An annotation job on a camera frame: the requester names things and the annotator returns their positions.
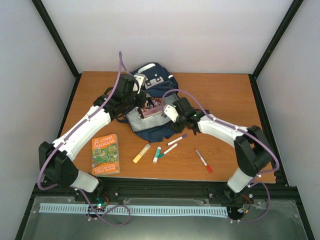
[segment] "purple marker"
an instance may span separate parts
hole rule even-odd
[[[178,137],[177,139],[175,139],[175,140],[167,143],[166,145],[167,145],[167,146],[170,146],[171,144],[174,144],[174,143],[180,141],[181,139],[184,139],[186,136],[188,136],[188,134],[184,134],[184,135],[182,135],[181,137]]]

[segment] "backpack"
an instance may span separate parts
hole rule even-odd
[[[148,102],[151,104],[151,99],[159,101],[157,98],[162,98],[166,91],[179,87],[174,76],[159,63],[148,63],[131,72],[132,75],[137,73],[144,74],[147,78],[142,89],[146,91]],[[175,92],[170,92],[164,98],[164,102],[165,104],[172,104],[178,99],[179,97]],[[169,139],[175,134],[169,126],[170,118],[162,116],[161,113],[144,118],[139,107],[131,107],[124,111],[123,116],[124,119],[117,118],[117,121],[129,124],[135,134],[149,143],[162,142],[163,138]]]

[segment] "book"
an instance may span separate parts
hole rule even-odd
[[[118,139],[116,134],[92,139],[92,169],[94,176],[120,172]]]
[[[138,108],[138,112],[142,119],[162,113],[161,97],[148,97],[144,106]]]

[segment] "green marker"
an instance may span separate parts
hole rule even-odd
[[[153,158],[153,161],[152,161],[152,162],[154,162],[155,164],[156,164],[157,161],[158,161],[158,157],[159,157],[160,151],[161,151],[161,147],[158,146],[158,147],[156,148],[156,152],[155,152],[155,155],[154,155],[154,158]]]

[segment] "marker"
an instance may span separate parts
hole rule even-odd
[[[184,134],[184,135],[182,135],[181,137],[178,137],[177,139],[175,139],[175,140],[167,143],[166,145],[167,145],[167,146],[170,146],[171,144],[174,144],[174,143],[180,141],[181,139],[184,139],[186,136],[188,136],[188,134]]]
[[[171,146],[170,148],[168,148],[168,150],[166,150],[164,153],[161,153],[159,158],[162,158],[164,155],[166,155],[168,152],[170,152],[172,149],[174,149],[176,146],[178,146],[178,143],[176,143],[175,145]]]
[[[145,145],[144,148],[139,152],[139,154],[137,156],[135,156],[135,158],[133,159],[133,162],[136,164],[140,158],[142,158],[142,156],[148,151],[148,149],[151,146],[149,144]]]
[[[154,162],[155,164],[156,164],[157,161],[158,161],[158,157],[159,157],[160,151],[161,151],[161,147],[158,146],[158,147],[156,148],[156,152],[155,152],[155,155],[154,155],[154,158],[153,158],[153,161],[152,161],[152,162]]]
[[[209,167],[209,165],[206,163],[206,161],[204,160],[204,158],[201,156],[200,152],[198,152],[197,149],[195,149],[196,154],[198,154],[199,158],[201,159],[201,161],[203,162],[203,164],[205,165],[206,169],[208,169],[209,173],[212,173],[211,168]]]

